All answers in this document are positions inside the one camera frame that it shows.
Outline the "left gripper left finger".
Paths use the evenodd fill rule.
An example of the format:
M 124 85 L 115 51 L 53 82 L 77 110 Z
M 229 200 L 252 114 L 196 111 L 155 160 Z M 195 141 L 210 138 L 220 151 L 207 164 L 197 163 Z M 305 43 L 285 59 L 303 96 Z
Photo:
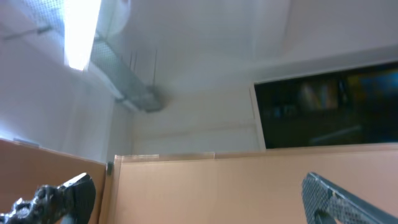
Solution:
M 88 224 L 95 206 L 96 187 L 86 172 L 58 186 L 39 187 L 31 200 L 16 200 L 2 224 Z

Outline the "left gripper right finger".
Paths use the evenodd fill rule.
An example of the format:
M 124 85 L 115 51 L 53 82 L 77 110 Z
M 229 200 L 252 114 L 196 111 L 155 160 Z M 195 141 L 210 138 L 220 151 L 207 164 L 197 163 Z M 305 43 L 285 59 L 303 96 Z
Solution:
M 309 172 L 302 182 L 302 202 L 309 224 L 390 224 L 397 217 L 375 207 L 322 176 Z

